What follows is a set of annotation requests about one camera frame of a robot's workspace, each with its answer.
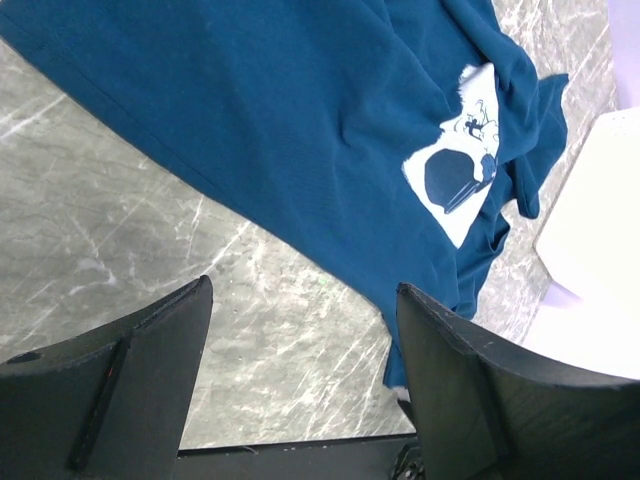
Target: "blue t-shirt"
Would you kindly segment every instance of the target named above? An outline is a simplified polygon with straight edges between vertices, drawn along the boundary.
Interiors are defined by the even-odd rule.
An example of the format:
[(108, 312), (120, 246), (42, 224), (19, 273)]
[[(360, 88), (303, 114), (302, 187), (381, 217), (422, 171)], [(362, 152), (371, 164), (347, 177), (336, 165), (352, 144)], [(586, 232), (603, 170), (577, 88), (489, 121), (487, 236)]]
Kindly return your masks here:
[(124, 139), (374, 302), (404, 386), (395, 290), (470, 318), (516, 198), (561, 154), (489, 0), (3, 0), (0, 35)]

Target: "black plastic part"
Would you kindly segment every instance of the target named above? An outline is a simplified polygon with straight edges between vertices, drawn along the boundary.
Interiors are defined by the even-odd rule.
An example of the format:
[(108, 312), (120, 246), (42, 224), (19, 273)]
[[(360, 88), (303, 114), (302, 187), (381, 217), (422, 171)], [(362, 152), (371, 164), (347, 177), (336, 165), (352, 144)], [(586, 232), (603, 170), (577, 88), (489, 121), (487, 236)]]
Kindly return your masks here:
[(640, 478), (640, 382), (537, 355), (410, 285), (398, 325), (427, 478)]
[(0, 478), (170, 478), (211, 306), (203, 277), (0, 364)]
[(640, 478), (640, 382), (536, 355), (409, 285), (400, 405), (417, 437), (177, 452), (211, 306), (203, 277), (1, 364), (0, 479)]
[(415, 435), (180, 451), (175, 480), (389, 480)]

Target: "graphic print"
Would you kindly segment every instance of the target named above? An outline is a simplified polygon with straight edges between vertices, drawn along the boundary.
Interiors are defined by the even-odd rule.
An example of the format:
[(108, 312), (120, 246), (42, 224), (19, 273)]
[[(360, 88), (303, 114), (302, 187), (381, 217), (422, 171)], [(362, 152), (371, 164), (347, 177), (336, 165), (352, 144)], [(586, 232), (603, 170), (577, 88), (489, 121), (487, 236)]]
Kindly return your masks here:
[(407, 182), (460, 247), (497, 172), (499, 124), (493, 64), (460, 76), (462, 113), (440, 124), (438, 140), (402, 165)]

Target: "white object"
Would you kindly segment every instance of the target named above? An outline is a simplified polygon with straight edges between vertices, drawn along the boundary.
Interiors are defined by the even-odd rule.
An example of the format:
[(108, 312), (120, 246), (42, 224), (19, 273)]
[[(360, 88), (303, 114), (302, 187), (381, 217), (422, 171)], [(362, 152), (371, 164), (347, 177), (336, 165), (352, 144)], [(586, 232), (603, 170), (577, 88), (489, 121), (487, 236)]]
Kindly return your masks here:
[(602, 115), (535, 245), (555, 282), (638, 322), (639, 180), (640, 108)]
[[(493, 163), (490, 180), (493, 181), (495, 176), (495, 159), (500, 146), (500, 115), (493, 64), (487, 63), (480, 68), (467, 66), (460, 76), (458, 92), (462, 103), (460, 115), (441, 123), (438, 140), (414, 152), (402, 164), (402, 172), (409, 186), (456, 247), (464, 242), (489, 194), (490, 182), (484, 182), (486, 165), (483, 166), (483, 161), (489, 159)], [(447, 177), (458, 177), (461, 189), (458, 192), (448, 192), (457, 194), (450, 197), (445, 205), (435, 203), (438, 200), (431, 198), (425, 178), (429, 162), (437, 162), (435, 158), (441, 154), (444, 157), (440, 158), (446, 158), (446, 161), (451, 161), (450, 155), (459, 159), (466, 158), (469, 166), (469, 170), (457, 168), (447, 171)], [(444, 180), (447, 178), (436, 176), (433, 182), (442, 185)]]
[(553, 284), (523, 347), (569, 365), (640, 380), (640, 322), (615, 304)]

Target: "gray marble countertop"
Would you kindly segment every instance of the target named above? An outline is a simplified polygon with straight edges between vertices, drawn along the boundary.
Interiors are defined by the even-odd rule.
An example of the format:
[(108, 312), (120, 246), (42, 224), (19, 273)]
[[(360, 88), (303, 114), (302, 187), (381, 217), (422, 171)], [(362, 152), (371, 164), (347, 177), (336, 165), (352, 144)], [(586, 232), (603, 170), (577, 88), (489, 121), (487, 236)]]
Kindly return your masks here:
[[(532, 244), (593, 120), (615, 108), (605, 0), (497, 0), (541, 76), (569, 72), (570, 139), (538, 221), (512, 233), (477, 321), (522, 341), (549, 278)], [(0, 43), (0, 361), (215, 285), (182, 446), (409, 431), (382, 387), (389, 338), (363, 298), (119, 139)]]

